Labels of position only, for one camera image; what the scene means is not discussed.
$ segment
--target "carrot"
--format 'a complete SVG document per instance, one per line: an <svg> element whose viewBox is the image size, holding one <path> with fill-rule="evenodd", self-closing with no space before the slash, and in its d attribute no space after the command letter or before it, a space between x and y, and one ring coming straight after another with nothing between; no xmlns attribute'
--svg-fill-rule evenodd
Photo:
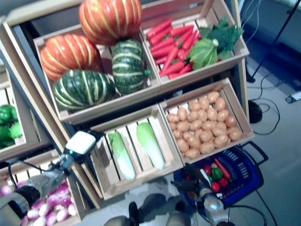
<svg viewBox="0 0 301 226"><path fill-rule="evenodd" d="M178 36L178 35L182 35L185 32L187 32L189 29L193 29L193 25L174 28L174 29L171 30L170 35L172 37L175 37L175 36Z"/></svg>
<svg viewBox="0 0 301 226"><path fill-rule="evenodd" d="M161 49L157 49L156 51L153 51L152 57L153 58L160 58L160 57L165 57L168 55L168 53L173 49L174 45L169 45L169 46L165 46Z"/></svg>
<svg viewBox="0 0 301 226"><path fill-rule="evenodd" d="M179 74L185 74L191 71L192 71L192 63L189 63L182 70L180 70Z"/></svg>
<svg viewBox="0 0 301 226"><path fill-rule="evenodd" d="M155 36L153 36L150 39L150 44L152 46L156 45L164 38L164 36L168 35L171 30L172 30L172 27L168 27L168 28L164 29L163 31L159 32L158 34L156 34Z"/></svg>
<svg viewBox="0 0 301 226"><path fill-rule="evenodd" d="M146 33L146 37L150 40L151 37L155 36L160 31L164 30L165 28L169 27L172 23L172 19L168 19L157 26L153 27L149 32Z"/></svg>
<svg viewBox="0 0 301 226"><path fill-rule="evenodd" d="M169 74L168 75L168 78L169 79L174 79L174 78L176 78L176 77L179 77L179 76L181 76L182 74L180 74L180 73L172 73L172 74Z"/></svg>
<svg viewBox="0 0 301 226"><path fill-rule="evenodd" d="M197 31L194 31L191 36L183 43L182 49L188 50L190 49L191 45L193 44L194 38L196 37Z"/></svg>
<svg viewBox="0 0 301 226"><path fill-rule="evenodd" d="M184 63L182 61L179 61L175 63L174 65L170 65L168 68L166 68L165 71L160 71L160 76L172 74L172 73L177 73L180 70L182 70L184 67Z"/></svg>
<svg viewBox="0 0 301 226"><path fill-rule="evenodd" d="M166 59L167 59L166 56L161 57L160 59L156 60L155 63L156 63L156 65L164 64L164 62L166 61Z"/></svg>
<svg viewBox="0 0 301 226"><path fill-rule="evenodd" d="M174 39L172 37L169 37L168 39L165 39L165 40L159 42L157 45L153 46L150 50L155 51L155 50L160 49L164 46L168 46L170 44L173 44L173 42L174 42Z"/></svg>
<svg viewBox="0 0 301 226"><path fill-rule="evenodd" d="M182 44L188 39L189 35L192 33L192 29L189 29L185 34L183 34L177 41L174 42L174 45L180 48Z"/></svg>
<svg viewBox="0 0 301 226"><path fill-rule="evenodd" d="M220 161L218 161L216 158L214 158L214 162L215 164L218 166L218 168L221 169L222 174L227 178L230 179L231 175L230 173L227 171L227 169L220 163Z"/></svg>
<svg viewBox="0 0 301 226"><path fill-rule="evenodd" d="M171 64L172 60L174 60L178 55L179 49L177 47L174 47L169 54L167 55L167 59L164 63L162 71L165 71L167 67Z"/></svg>

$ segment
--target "black wire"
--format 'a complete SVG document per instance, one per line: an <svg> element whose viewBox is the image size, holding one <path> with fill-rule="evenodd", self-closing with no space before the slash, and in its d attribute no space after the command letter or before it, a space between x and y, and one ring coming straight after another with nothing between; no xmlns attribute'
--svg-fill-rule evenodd
<svg viewBox="0 0 301 226"><path fill-rule="evenodd" d="M259 213L259 214L262 216L262 218L263 218L263 220L264 220L264 226L267 226L267 225L268 225L268 222L267 222L267 219L266 219L265 215L264 215L260 210L254 208L254 207L252 207L252 206L246 206L246 205L233 205L233 206L231 206L231 208L246 208L246 209L254 210L254 211L256 211L257 213Z"/></svg>
<svg viewBox="0 0 301 226"><path fill-rule="evenodd" d="M264 201L263 197L260 195L260 193L256 190L256 193L258 194L259 198L261 199L261 201L263 202L263 204L265 205L265 207L267 208L269 214L271 215L271 217L273 218L274 224L275 226L278 226L277 221L274 217L274 215L272 214L272 211L269 209L268 205L266 204L266 202Z"/></svg>
<svg viewBox="0 0 301 226"><path fill-rule="evenodd" d="M33 167L33 168L38 169L38 170L43 171L43 172L51 172L51 171L53 171L55 169L54 165L50 169L47 170L47 169L42 169L42 168L37 167L37 166L35 166L35 165L33 165L33 164L29 163L29 162L25 162L25 161L22 161L22 160L17 160L17 161L15 161L13 163L10 163L8 165L8 174L9 174L9 178L10 178L11 182L13 183L15 189L17 189L18 187L17 187L17 184L16 184L15 179L13 177L13 174L11 173L11 166L13 164L17 163L17 162L21 163L21 164L24 164L24 165L27 165L27 166L30 166L30 167Z"/></svg>

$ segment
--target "green pepper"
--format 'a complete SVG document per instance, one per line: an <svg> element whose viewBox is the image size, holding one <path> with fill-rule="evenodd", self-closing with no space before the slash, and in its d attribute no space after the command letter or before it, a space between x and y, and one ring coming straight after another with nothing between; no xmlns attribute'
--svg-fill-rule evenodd
<svg viewBox="0 0 301 226"><path fill-rule="evenodd" d="M11 105L2 105L0 106L0 119L5 122L15 121L15 108Z"/></svg>
<svg viewBox="0 0 301 226"><path fill-rule="evenodd" d="M0 126L0 141L8 141L10 140L10 131L5 126Z"/></svg>
<svg viewBox="0 0 301 226"><path fill-rule="evenodd" d="M211 165L211 176L213 179L222 178L222 170L215 163Z"/></svg>

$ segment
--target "pumpkin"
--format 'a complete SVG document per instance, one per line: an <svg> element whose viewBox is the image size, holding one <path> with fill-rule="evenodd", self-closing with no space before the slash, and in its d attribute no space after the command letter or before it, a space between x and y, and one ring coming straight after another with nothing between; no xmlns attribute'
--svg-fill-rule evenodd
<svg viewBox="0 0 301 226"><path fill-rule="evenodd" d="M79 20L88 39L101 45L114 45L139 30L142 10L139 0L85 0Z"/></svg>
<svg viewBox="0 0 301 226"><path fill-rule="evenodd" d="M40 56L44 72L54 81L71 69L101 71L98 49L82 35L54 36L46 41Z"/></svg>
<svg viewBox="0 0 301 226"><path fill-rule="evenodd" d="M69 111L77 111L109 101L115 96L114 82L104 73L70 70L53 84L56 102Z"/></svg>

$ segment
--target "gray floor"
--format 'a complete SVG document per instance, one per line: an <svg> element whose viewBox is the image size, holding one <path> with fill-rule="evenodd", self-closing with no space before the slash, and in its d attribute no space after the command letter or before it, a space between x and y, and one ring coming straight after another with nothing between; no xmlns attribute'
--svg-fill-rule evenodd
<svg viewBox="0 0 301 226"><path fill-rule="evenodd" d="M248 69L253 72L257 63L248 59ZM263 76L268 74L265 68L259 70L254 84L248 83L250 87L260 86ZM273 212L279 226L300 226L301 225L301 101L288 104L285 97L295 90L290 85L295 82L294 78L284 74L286 81L277 88L265 89L262 97L272 99L279 107L281 119L276 130L268 136L256 135L253 141L260 146L269 156L269 160L261 165L264 177L264 185L259 189L260 194ZM271 74L263 82L263 87L274 86L278 78ZM248 89L249 99L257 98L260 89ZM265 133L273 129L277 114L272 103L265 100L258 100L257 103L270 105L270 110L263 114L263 119L257 124L252 124L256 132ZM260 159L256 152L248 149L255 158ZM181 199L177 190L170 184L173 175L167 175L155 182L146 183L123 195L110 199L103 203L102 209L88 214L78 225L102 226L108 219L118 215L128 216L128 205L135 201L144 213L142 226L163 226L169 214L173 211L175 204ZM238 204L250 205L261 210L268 219L268 225L273 226L271 216L257 193L252 193ZM191 213L193 226L208 226L195 210ZM263 220L260 215L251 210L231 209L230 218L237 226L261 226Z"/></svg>

